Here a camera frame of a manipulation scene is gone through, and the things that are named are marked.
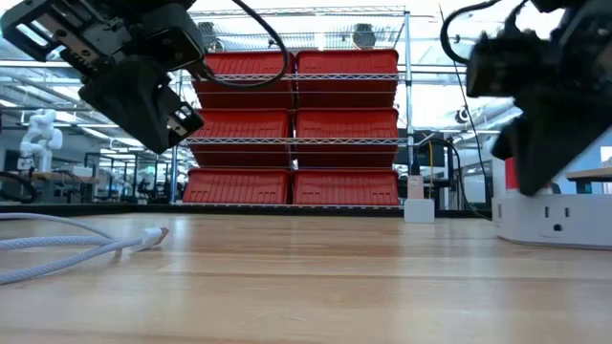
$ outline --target wooden table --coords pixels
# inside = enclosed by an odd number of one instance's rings
[[[579,194],[593,193],[591,183],[612,182],[612,167],[596,168],[592,170],[569,172],[565,174],[570,182],[576,183],[576,191]]]
[[[491,223],[132,214],[83,218],[162,247],[0,287],[3,344],[601,344],[612,252],[525,247]],[[0,236],[81,234],[3,222]],[[82,251],[0,253],[22,269]]]

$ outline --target shelf post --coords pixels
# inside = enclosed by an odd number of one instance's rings
[[[405,123],[408,134],[408,173],[414,156],[414,128],[412,127],[412,63],[410,61],[410,12],[404,13],[405,33]]]

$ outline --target white cable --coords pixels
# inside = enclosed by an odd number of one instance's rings
[[[21,238],[0,241],[0,251],[32,247],[53,246],[104,246],[116,243],[117,240],[92,236],[58,236],[44,238]]]
[[[112,235],[105,231],[90,226],[81,221],[63,219],[56,216],[30,214],[30,213],[6,213],[0,214],[2,220],[46,220],[55,221],[67,225],[78,226],[90,231],[93,231],[105,238],[89,237],[89,236],[55,236],[42,238],[22,238],[0,241],[0,251],[30,248],[30,247],[50,247],[50,246],[79,246],[79,245],[95,245],[100,246],[89,251],[82,252],[72,257],[64,258],[54,263],[43,265],[40,267],[21,269],[14,272],[0,273],[0,286],[8,283],[25,281],[34,277],[38,277],[47,273],[51,273],[60,269],[65,269],[72,265],[78,264],[85,260],[94,258],[101,254],[114,250],[132,247],[134,250],[143,250],[156,246],[165,237],[168,230],[165,228],[147,228],[139,238],[118,241]]]
[[[87,229],[89,231],[93,231],[96,234],[103,236],[108,239],[116,239],[111,234],[108,234],[102,229],[99,229],[95,226],[91,226],[82,221],[64,219],[56,216],[42,215],[42,214],[31,214],[31,213],[6,213],[0,214],[0,220],[44,220],[44,221],[54,221],[59,222],[66,225],[77,226],[83,229]]]
[[[138,245],[142,242],[142,238],[135,238],[131,240],[126,240],[123,242],[117,242],[114,244],[105,245],[103,247],[97,247],[86,252],[79,253],[75,256],[64,258],[54,263],[50,263],[47,265],[43,265],[40,267],[29,268],[29,269],[21,269],[19,271],[0,273],[0,286],[8,284],[21,282],[25,280],[32,279],[34,277],[38,277],[47,273],[51,273],[60,269],[66,269],[67,267],[73,266],[74,264],[78,264],[80,262],[86,261],[88,259],[94,258],[104,253],[112,252],[114,250],[123,249],[126,247],[132,247],[134,245]]]

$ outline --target power strip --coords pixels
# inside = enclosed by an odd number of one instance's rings
[[[533,245],[612,249],[612,196],[520,194],[493,198],[502,239]]]

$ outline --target red storage bin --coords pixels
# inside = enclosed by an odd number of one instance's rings
[[[373,170],[299,170],[294,204],[398,205],[398,174]]]
[[[289,54],[286,73],[295,72],[295,57]],[[283,54],[277,52],[212,53],[206,62],[216,75],[276,75],[283,67]],[[228,81],[253,84],[259,81]],[[241,90],[217,85],[210,81],[196,81],[193,86],[203,108],[285,108],[293,109],[295,83],[280,80],[269,87]]]
[[[265,138],[291,136],[291,118],[285,109],[209,109],[200,115],[206,125],[193,133],[194,139]],[[285,144],[193,144],[191,152],[201,167],[248,166],[282,167],[290,165]]]
[[[297,73],[397,74],[398,58],[395,50],[305,51],[297,54]],[[397,87],[397,80],[299,80],[298,107],[392,107]]]
[[[298,109],[295,136],[302,139],[397,139],[393,108]],[[397,145],[302,144],[295,148],[299,167],[388,167]]]
[[[289,179],[284,170],[192,169],[183,202],[286,204]]]

